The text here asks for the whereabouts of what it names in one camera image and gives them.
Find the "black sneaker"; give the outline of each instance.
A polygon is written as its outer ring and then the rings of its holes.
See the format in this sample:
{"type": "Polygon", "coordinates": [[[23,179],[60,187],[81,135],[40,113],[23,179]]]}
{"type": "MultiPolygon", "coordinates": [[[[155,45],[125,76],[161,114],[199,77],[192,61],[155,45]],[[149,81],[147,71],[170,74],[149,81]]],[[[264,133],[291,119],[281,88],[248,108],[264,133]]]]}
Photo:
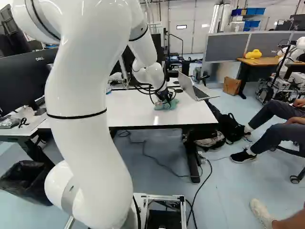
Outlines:
{"type": "Polygon", "coordinates": [[[248,161],[255,161],[256,156],[250,155],[247,153],[247,150],[243,150],[243,152],[232,154],[230,159],[236,163],[245,163],[248,161]]]}

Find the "green cloth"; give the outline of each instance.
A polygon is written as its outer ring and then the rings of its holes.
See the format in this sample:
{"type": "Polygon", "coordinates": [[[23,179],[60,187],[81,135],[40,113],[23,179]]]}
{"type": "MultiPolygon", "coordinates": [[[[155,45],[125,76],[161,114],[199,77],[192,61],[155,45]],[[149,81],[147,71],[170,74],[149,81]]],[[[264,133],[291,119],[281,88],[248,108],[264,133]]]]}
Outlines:
{"type": "Polygon", "coordinates": [[[155,104],[154,109],[156,111],[160,111],[160,110],[174,110],[174,109],[176,109],[178,103],[179,103],[178,99],[173,99],[171,101],[170,105],[166,101],[164,101],[163,103],[159,102],[159,103],[155,104]]]}

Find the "laptop keyboard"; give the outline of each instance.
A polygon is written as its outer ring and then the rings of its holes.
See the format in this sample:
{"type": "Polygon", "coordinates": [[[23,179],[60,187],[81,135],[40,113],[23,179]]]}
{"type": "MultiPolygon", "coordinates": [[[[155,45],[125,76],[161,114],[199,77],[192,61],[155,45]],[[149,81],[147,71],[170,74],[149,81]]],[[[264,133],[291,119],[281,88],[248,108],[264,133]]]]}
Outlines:
{"type": "Polygon", "coordinates": [[[197,98],[202,99],[202,98],[209,97],[206,93],[204,93],[203,91],[201,91],[197,87],[193,86],[193,89],[194,89],[194,92],[195,92],[195,95],[197,96],[197,98]]]}

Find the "jeans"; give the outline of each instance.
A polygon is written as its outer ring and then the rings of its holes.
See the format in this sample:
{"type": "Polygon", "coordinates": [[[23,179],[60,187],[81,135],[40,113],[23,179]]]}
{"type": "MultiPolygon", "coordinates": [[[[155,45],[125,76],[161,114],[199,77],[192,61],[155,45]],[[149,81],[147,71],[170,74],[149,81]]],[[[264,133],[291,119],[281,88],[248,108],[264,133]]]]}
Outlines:
{"type": "MultiPolygon", "coordinates": [[[[305,116],[305,111],[294,108],[288,103],[271,100],[251,119],[249,126],[252,129],[256,129],[270,120],[274,115],[288,120],[292,117],[305,116]]],[[[266,150],[277,147],[281,141],[298,142],[300,152],[305,153],[305,125],[297,123],[272,125],[250,149],[255,154],[261,154],[266,150]]]]}

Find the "paper bag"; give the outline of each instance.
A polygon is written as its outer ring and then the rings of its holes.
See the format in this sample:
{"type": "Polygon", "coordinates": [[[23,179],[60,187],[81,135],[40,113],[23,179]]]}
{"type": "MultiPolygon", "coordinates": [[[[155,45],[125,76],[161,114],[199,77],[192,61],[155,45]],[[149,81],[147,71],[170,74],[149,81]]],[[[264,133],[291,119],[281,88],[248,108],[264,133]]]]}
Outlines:
{"type": "Polygon", "coordinates": [[[226,76],[224,78],[224,92],[231,95],[237,95],[241,82],[241,80],[232,79],[226,76]]]}

